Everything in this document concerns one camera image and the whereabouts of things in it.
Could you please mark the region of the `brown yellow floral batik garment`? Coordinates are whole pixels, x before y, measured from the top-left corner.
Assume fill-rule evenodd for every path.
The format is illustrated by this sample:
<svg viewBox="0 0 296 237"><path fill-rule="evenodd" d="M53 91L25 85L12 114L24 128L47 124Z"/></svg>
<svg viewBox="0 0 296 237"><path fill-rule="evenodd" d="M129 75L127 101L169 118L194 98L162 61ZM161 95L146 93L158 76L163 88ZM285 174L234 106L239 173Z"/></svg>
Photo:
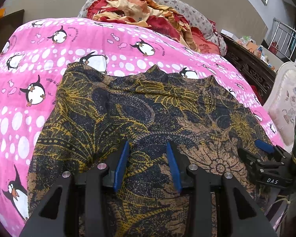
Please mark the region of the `brown yellow floral batik garment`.
<svg viewBox="0 0 296 237"><path fill-rule="evenodd" d="M260 207L268 202L268 194L249 181L237 150L265 159L255 141L270 139L250 109L214 76L188 79L153 66L114 77L72 63L29 166L29 212L63 171L87 171L124 139L130 143L126 173L121 189L107 199L111 236L183 235L189 199L173 186L168 141L207 172L232 173Z"/></svg>

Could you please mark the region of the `white upholstered floral chair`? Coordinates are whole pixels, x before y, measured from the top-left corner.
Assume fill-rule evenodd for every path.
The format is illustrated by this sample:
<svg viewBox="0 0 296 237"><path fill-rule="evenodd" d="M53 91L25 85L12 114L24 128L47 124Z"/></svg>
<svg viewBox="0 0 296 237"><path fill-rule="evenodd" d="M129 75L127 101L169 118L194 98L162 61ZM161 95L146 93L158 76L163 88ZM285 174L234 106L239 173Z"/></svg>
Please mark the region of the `white upholstered floral chair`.
<svg viewBox="0 0 296 237"><path fill-rule="evenodd" d="M286 62L278 69L263 108L272 120L271 129L279 134L286 147L291 148L296 117L296 62Z"/></svg>

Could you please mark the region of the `dark carved wooden headboard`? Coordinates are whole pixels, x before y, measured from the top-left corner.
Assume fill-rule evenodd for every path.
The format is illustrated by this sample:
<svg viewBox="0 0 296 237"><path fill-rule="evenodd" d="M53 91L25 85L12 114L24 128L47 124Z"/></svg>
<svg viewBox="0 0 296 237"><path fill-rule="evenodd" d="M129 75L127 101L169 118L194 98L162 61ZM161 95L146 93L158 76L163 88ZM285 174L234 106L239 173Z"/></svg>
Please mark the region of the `dark carved wooden headboard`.
<svg viewBox="0 0 296 237"><path fill-rule="evenodd" d="M264 105L273 88L276 73L233 39L223 34L222 37L227 45L226 60L239 71L250 86L254 86L253 90L258 95L258 100Z"/></svg>

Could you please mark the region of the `metal railing rack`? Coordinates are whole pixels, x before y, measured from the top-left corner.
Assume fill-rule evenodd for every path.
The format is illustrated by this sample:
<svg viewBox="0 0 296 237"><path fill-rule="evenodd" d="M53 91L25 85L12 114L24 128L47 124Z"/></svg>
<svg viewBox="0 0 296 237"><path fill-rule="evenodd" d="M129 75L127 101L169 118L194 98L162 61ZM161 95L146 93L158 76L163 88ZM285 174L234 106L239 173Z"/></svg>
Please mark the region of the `metal railing rack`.
<svg viewBox="0 0 296 237"><path fill-rule="evenodd" d="M296 62L296 30L274 18L270 34L268 50L280 59Z"/></svg>

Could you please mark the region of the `cluttered items on nightstand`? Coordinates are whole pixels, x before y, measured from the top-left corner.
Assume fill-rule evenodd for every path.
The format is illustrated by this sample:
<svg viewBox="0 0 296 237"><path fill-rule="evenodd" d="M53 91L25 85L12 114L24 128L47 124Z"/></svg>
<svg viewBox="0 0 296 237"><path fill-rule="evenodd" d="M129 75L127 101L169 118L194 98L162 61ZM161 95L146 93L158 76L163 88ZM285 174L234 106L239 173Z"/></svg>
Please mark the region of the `cluttered items on nightstand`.
<svg viewBox="0 0 296 237"><path fill-rule="evenodd" d="M271 56L271 53L267 51L267 49L262 45L257 45L255 40L251 39L251 36L243 36L238 38L235 34L224 29L222 29L220 33L221 35L232 39L234 42L247 49L247 51L250 53L254 54L256 57L266 63L267 66L274 72L277 71L276 60Z"/></svg>

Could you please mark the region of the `grey floral pillow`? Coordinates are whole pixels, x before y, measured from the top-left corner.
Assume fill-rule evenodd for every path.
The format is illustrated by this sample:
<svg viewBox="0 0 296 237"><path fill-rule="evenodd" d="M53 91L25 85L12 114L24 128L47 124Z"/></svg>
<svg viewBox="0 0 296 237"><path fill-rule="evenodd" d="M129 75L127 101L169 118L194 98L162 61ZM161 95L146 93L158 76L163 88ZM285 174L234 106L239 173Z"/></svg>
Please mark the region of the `grey floral pillow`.
<svg viewBox="0 0 296 237"><path fill-rule="evenodd" d="M210 41L218 46L222 56L227 53L227 45L223 37L215 30L215 23L212 23L205 16L203 16L195 8L180 0L153 0L157 3L166 4L174 9L178 9L187 16L190 26L196 27L203 34L205 40Z"/></svg>

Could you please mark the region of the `pink penguin print blanket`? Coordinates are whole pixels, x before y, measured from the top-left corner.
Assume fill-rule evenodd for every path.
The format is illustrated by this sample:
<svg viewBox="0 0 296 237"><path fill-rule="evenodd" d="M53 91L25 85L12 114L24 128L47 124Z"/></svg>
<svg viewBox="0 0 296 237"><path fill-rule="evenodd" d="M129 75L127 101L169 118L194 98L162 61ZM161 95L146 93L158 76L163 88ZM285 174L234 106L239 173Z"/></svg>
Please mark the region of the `pink penguin print blanket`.
<svg viewBox="0 0 296 237"><path fill-rule="evenodd" d="M19 236L30 214L27 177L34 149L69 64L124 77L153 66L188 79L216 82L280 144L272 120L238 70L218 54L200 54L137 26L83 18L43 19L20 26L0 55L0 222Z"/></svg>

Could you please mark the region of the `dark wooden side furniture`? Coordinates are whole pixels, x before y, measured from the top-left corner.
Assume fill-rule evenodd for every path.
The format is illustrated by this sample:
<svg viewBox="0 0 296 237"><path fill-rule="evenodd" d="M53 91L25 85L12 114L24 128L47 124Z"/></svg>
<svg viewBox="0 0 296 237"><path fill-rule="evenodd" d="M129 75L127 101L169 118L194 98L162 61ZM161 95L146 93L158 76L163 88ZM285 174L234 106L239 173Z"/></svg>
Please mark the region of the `dark wooden side furniture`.
<svg viewBox="0 0 296 237"><path fill-rule="evenodd" d="M23 24L24 10L0 18L0 54L14 31Z"/></svg>

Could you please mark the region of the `red and gold floral quilt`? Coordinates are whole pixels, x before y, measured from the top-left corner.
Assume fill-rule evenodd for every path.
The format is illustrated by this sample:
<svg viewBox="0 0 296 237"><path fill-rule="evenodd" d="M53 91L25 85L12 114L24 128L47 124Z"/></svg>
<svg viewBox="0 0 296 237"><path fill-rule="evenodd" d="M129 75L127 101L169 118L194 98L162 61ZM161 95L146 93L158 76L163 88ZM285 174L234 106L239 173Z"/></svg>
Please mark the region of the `red and gold floral quilt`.
<svg viewBox="0 0 296 237"><path fill-rule="evenodd" d="M88 0L80 17L147 28L192 51L221 55L217 45L205 40L198 28L190 26L187 16L153 0Z"/></svg>

